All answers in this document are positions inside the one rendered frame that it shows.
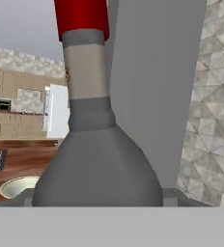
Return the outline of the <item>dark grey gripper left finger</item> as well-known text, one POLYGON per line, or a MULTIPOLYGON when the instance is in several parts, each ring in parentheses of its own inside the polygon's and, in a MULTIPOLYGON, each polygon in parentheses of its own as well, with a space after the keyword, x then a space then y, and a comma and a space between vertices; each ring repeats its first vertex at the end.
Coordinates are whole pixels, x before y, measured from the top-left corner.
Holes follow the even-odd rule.
POLYGON ((34 189, 33 188, 27 188, 23 190, 21 193, 19 193, 17 196, 15 196, 12 199, 9 199, 7 201, 1 201, 0 206, 31 206, 32 205, 32 199, 33 199, 34 189))

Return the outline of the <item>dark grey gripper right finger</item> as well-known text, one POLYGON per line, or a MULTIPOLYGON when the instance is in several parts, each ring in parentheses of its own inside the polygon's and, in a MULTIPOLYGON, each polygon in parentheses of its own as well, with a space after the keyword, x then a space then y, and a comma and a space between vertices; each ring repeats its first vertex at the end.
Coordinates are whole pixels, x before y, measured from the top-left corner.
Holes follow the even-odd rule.
POLYGON ((207 206, 205 203, 188 198, 178 188, 164 188, 163 198, 165 206, 207 206))

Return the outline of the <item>grey liquor bottle red cap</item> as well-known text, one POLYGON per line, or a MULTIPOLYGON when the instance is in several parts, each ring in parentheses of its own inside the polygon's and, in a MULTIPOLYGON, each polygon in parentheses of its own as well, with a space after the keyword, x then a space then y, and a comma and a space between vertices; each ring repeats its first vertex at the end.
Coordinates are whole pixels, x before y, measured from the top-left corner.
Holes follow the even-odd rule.
POLYGON ((33 206, 162 206, 159 180, 117 125, 108 84, 106 0, 54 0, 70 132, 34 190, 33 206))

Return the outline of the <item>white fridge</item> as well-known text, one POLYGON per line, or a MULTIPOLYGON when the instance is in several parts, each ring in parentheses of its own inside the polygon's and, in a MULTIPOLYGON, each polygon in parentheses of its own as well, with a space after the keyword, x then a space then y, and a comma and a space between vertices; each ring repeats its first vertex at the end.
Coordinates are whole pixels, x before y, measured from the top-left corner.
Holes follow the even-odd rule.
POLYGON ((69 95, 66 86, 51 84, 45 88, 42 129, 48 139, 64 139, 69 132, 69 95))

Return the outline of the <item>beige base cupboards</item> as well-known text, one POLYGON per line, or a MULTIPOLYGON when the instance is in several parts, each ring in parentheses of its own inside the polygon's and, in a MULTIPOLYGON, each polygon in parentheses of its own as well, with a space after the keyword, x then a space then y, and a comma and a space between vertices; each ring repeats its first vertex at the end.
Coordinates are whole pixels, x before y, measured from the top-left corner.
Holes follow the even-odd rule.
POLYGON ((0 140, 41 140, 46 138, 42 129, 42 115, 0 112, 0 140))

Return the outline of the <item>small dark wall oven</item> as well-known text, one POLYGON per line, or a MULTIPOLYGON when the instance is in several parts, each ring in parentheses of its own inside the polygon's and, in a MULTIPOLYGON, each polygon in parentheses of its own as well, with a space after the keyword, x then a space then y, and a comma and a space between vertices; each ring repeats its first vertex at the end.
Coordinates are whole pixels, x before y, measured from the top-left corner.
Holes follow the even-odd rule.
POLYGON ((11 101, 8 99, 0 99, 0 111, 11 111, 11 101))

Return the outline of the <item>beige wall cupboards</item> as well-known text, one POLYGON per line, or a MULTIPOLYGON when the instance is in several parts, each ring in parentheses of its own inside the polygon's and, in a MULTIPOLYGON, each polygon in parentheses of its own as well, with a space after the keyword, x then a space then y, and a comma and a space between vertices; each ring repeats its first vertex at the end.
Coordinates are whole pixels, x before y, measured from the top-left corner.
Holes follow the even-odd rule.
POLYGON ((51 84, 66 86, 64 78, 30 74, 8 69, 0 69, 0 96, 16 98, 18 89, 43 92, 51 84))

